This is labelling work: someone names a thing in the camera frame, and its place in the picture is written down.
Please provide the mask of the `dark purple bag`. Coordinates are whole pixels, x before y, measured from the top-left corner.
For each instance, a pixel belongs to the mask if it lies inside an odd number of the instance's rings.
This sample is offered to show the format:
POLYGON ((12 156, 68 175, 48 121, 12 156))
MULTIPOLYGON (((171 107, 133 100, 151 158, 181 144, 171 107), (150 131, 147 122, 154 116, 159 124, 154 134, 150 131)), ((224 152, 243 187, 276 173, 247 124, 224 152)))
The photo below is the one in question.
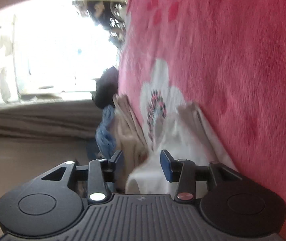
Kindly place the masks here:
POLYGON ((106 69, 96 82, 96 91, 92 95, 95 105, 104 109, 111 105, 115 107, 113 96, 118 92, 118 69, 112 66, 106 69))

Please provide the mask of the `wheelchair with clothes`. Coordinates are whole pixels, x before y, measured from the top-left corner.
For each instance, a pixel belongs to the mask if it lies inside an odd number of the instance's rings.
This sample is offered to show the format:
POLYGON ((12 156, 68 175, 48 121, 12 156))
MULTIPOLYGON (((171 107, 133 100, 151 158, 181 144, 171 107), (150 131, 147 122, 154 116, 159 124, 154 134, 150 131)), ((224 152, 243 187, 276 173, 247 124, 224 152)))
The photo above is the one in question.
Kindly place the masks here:
POLYGON ((72 4, 82 17, 90 17, 95 25, 100 25, 109 33, 109 41, 119 50, 123 47, 126 34, 126 1, 76 0, 72 4))

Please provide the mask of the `folded light blue garment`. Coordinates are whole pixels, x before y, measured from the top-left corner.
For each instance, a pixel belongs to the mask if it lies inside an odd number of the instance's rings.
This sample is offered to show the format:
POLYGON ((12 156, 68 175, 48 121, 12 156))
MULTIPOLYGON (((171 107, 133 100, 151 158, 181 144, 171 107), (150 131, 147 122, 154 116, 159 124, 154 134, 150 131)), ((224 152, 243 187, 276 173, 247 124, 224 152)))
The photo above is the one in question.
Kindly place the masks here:
POLYGON ((102 120, 96 130, 96 143, 103 158, 109 159, 114 154, 116 140, 110 132, 110 127, 115 117, 112 105, 103 109, 102 120))

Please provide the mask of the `grey brown curtain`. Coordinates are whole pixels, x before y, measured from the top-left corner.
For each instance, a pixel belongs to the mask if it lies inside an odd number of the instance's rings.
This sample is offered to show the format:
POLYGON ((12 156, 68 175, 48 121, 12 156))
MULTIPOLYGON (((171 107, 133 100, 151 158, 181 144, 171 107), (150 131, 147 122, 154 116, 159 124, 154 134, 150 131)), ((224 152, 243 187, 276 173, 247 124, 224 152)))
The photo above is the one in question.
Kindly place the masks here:
POLYGON ((91 100, 19 104, 0 108, 0 137, 88 140, 101 120, 91 100))

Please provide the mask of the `white button shirt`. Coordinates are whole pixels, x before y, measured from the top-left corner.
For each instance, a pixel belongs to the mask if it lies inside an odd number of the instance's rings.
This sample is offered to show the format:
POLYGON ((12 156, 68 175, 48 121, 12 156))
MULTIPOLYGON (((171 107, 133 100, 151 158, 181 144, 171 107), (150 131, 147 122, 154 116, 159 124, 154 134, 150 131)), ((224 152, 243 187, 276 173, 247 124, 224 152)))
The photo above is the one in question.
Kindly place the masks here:
POLYGON ((162 150, 167 150, 175 159, 188 159, 196 165, 207 166, 210 162, 220 162, 232 169, 236 168, 195 103, 180 105, 164 119, 158 118, 154 132, 148 158, 127 179, 127 194, 175 194, 177 184, 167 182, 160 165, 162 150))

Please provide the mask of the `pink floral bed blanket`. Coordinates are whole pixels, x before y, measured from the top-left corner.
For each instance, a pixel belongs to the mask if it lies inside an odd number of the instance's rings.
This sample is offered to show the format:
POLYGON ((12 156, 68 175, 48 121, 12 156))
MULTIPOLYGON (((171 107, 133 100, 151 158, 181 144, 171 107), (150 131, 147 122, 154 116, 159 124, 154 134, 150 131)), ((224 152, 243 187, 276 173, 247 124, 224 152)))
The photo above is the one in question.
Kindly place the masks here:
POLYGON ((119 90, 145 135, 152 90, 195 101, 240 172, 286 202, 286 0, 128 1, 119 90))

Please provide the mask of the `folded cream garments stack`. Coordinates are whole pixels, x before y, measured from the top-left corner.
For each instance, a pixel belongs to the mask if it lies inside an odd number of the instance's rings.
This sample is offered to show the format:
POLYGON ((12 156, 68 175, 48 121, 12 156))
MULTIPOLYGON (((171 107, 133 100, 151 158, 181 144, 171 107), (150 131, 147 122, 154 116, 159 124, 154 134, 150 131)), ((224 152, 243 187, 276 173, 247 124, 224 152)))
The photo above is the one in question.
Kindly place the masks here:
POLYGON ((116 150, 123 151, 124 164, 117 186, 126 190, 127 179, 133 170, 140 166, 148 157, 148 147, 142 128, 129 104, 127 95, 113 96, 115 116, 111 132, 116 140, 116 150))

